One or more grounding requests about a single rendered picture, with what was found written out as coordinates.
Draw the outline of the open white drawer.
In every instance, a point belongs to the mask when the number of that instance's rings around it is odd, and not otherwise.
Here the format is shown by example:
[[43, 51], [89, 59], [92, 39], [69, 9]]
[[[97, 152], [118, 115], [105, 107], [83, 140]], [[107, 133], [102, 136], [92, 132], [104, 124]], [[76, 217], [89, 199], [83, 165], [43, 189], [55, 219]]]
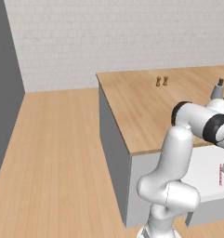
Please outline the open white drawer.
[[188, 173], [181, 180], [195, 187], [201, 202], [194, 212], [189, 212], [188, 227], [224, 219], [224, 174], [219, 186], [219, 164], [224, 164], [224, 149], [217, 146], [196, 147], [192, 151]]

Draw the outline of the grey tap with dark top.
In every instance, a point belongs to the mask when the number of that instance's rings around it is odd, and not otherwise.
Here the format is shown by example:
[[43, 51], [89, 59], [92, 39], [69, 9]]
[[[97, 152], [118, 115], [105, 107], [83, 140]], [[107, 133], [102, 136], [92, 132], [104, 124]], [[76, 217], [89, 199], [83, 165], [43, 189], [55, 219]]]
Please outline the grey tap with dark top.
[[214, 89], [211, 94], [211, 99], [221, 99], [223, 97], [224, 92], [224, 79], [220, 78], [218, 80], [218, 83], [215, 84]]

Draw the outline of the grey island cabinet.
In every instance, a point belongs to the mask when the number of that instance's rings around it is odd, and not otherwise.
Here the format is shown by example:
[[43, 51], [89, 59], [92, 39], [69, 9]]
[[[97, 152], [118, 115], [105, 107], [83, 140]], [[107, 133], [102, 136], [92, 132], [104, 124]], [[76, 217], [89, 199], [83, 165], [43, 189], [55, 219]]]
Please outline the grey island cabinet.
[[141, 176], [157, 167], [160, 154], [129, 154], [102, 89], [99, 90], [99, 134], [122, 221], [126, 228], [143, 225], [151, 204], [138, 197], [136, 185]]

